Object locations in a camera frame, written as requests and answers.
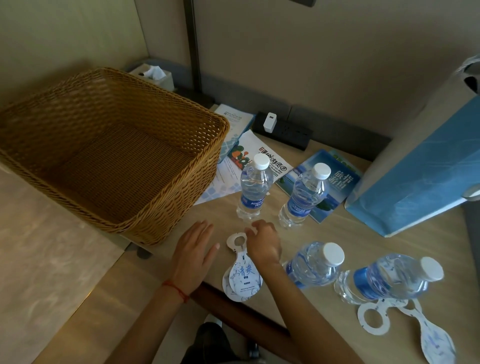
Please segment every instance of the power strip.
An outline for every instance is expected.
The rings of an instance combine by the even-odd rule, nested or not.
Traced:
[[[269,133],[266,132],[264,128],[266,118],[267,114],[264,112],[259,112],[253,121],[252,131],[274,140],[278,140],[279,142],[285,143],[300,150],[307,149],[308,142],[310,141],[313,133],[310,129],[277,119],[275,127],[273,128],[272,132]]]

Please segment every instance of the leg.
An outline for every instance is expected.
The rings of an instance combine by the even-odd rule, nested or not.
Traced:
[[[213,322],[202,324],[195,342],[189,347],[181,364],[217,364],[239,360],[222,328]]]

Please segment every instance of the shoe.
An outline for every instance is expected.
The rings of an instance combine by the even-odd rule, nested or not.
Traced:
[[[214,324],[217,324],[219,325],[220,327],[222,327],[222,321],[220,321],[218,318],[216,318],[215,316],[213,316],[212,314],[208,314],[207,317],[205,318],[205,322],[213,322]]]

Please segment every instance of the left hand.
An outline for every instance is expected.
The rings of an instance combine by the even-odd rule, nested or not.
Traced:
[[[210,248],[205,255],[205,249],[213,232],[213,225],[197,221],[180,237],[172,256],[170,281],[186,295],[196,290],[218,253],[220,244]]]

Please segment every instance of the plastic water bottle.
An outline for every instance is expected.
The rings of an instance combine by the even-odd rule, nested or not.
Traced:
[[[260,209],[273,184],[273,172],[268,167],[270,158],[258,153],[245,166],[240,176],[241,198],[237,207],[239,218],[253,220],[260,215]]]
[[[344,259],[345,254],[338,244],[312,242],[301,248],[284,268],[299,288],[326,286],[337,279]]]
[[[322,202],[328,194],[327,178],[332,170],[325,163],[317,163],[302,173],[293,185],[292,196],[278,214],[284,228],[300,226],[312,208]]]
[[[429,282],[444,277],[442,266],[428,256],[420,260],[403,254],[389,254],[354,272],[341,272],[334,284],[342,300],[362,304],[380,298],[408,300],[428,289]]]

